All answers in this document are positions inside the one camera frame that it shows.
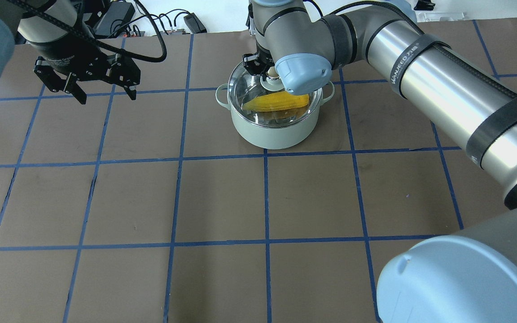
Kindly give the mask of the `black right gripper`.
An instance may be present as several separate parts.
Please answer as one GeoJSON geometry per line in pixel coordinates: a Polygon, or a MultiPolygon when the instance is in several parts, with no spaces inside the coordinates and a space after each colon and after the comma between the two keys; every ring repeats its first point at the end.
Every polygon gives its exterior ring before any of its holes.
{"type": "Polygon", "coordinates": [[[267,72],[270,68],[275,67],[270,51],[259,43],[256,43],[255,53],[246,53],[242,56],[242,63],[248,74],[257,81],[261,80],[261,72],[267,72]]]}

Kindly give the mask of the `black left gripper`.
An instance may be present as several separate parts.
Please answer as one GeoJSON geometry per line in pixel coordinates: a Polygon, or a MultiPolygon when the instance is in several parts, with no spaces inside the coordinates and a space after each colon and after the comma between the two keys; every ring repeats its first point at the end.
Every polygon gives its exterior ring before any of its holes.
{"type": "Polygon", "coordinates": [[[34,73],[51,92],[70,94],[84,105],[88,96],[77,82],[102,80],[123,88],[131,100],[137,100],[141,70],[130,57],[107,55],[100,47],[78,38],[28,44],[39,54],[34,73]]]}

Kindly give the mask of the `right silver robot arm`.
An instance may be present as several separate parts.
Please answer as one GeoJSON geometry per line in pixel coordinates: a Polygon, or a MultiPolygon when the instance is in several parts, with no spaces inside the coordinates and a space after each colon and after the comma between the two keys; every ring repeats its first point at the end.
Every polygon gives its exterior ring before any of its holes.
{"type": "Polygon", "coordinates": [[[301,0],[251,0],[253,74],[274,67],[284,89],[322,88],[366,61],[504,188],[508,211],[421,241],[376,283],[382,323],[517,323],[517,93],[422,31],[401,2],[363,0],[311,21],[301,0]]]}

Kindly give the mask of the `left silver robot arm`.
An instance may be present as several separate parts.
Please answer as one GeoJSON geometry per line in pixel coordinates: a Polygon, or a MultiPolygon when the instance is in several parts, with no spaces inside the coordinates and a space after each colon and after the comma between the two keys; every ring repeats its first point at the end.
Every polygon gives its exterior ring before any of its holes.
{"type": "Polygon", "coordinates": [[[102,81],[137,98],[141,71],[135,61],[97,40],[69,0],[0,0],[0,78],[18,34],[39,54],[33,72],[50,92],[85,104],[80,82],[102,81]]]}

